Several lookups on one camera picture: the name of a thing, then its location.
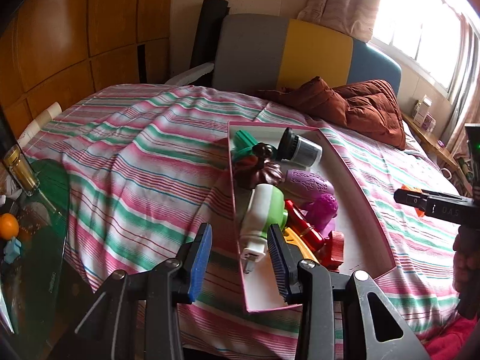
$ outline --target bedside table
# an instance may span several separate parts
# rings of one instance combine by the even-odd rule
[[[467,178],[460,169],[457,161],[453,158],[450,152],[445,148],[441,147],[438,144],[438,138],[435,137],[431,132],[425,131],[423,128],[418,127],[414,122],[413,118],[407,114],[402,112],[403,120],[409,126],[410,130],[413,134],[415,134],[420,139],[420,146],[426,153],[433,152],[436,156],[447,164],[447,167],[452,171],[452,173],[456,173],[460,180],[462,180],[462,184],[468,191],[468,193],[472,194],[472,186],[467,181]]]

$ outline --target pink box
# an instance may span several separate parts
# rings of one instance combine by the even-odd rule
[[[294,133],[319,144],[323,149],[320,163],[315,168],[311,168],[310,171],[328,179],[335,188],[335,197],[339,205],[338,214],[335,218],[335,230],[341,231],[345,235],[345,261],[340,266],[340,273],[351,275],[353,271],[363,269],[372,278],[379,278],[393,270],[395,261],[392,250],[374,210],[342,158],[321,131],[314,127],[257,122],[229,122],[229,168],[237,240],[251,192],[234,186],[231,163],[231,151],[234,149],[233,136],[238,130],[246,130],[259,142],[278,147],[280,138],[287,127],[292,128]],[[288,162],[282,162],[281,166],[283,171],[289,168],[301,168]],[[292,198],[287,192],[283,192],[286,199]],[[239,272],[248,312],[273,311],[298,306],[287,305],[278,293],[268,254],[256,264],[252,272],[244,274],[239,258],[240,252],[240,245],[237,242]]]

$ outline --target screw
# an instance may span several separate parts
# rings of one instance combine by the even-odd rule
[[[315,268],[315,261],[311,259],[303,259],[300,261],[300,265],[305,269]]]
[[[166,259],[165,264],[167,264],[169,268],[177,268],[180,265],[180,261],[177,259]]]
[[[368,279],[368,273],[365,271],[355,271],[354,275],[355,278],[360,281],[365,281]]]
[[[127,273],[123,269],[117,269],[112,273],[112,278],[114,280],[122,280]]]

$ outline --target glass table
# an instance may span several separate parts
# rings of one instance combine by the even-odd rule
[[[40,180],[32,197],[17,200],[20,257],[1,267],[2,290],[14,333],[8,341],[21,359],[42,354],[55,318],[67,234],[70,185],[56,161],[31,163]]]

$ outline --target white wall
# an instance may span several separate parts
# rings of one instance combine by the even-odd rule
[[[398,63],[402,67],[402,80],[400,81],[400,89],[397,95],[400,109],[410,114],[417,100],[421,100],[423,96],[427,95],[431,99],[429,112],[437,122],[433,134],[436,137],[440,137],[450,117],[452,104],[414,70],[400,62]]]
[[[265,13],[285,17],[297,17],[307,0],[228,0],[231,13]],[[190,66],[198,16],[203,0],[172,0],[170,15],[170,74],[186,71]],[[434,130],[440,136],[450,115],[451,105],[432,85],[416,72],[402,65],[402,81],[398,103],[404,112],[410,113],[416,100],[424,95],[431,98],[431,114],[437,121]]]

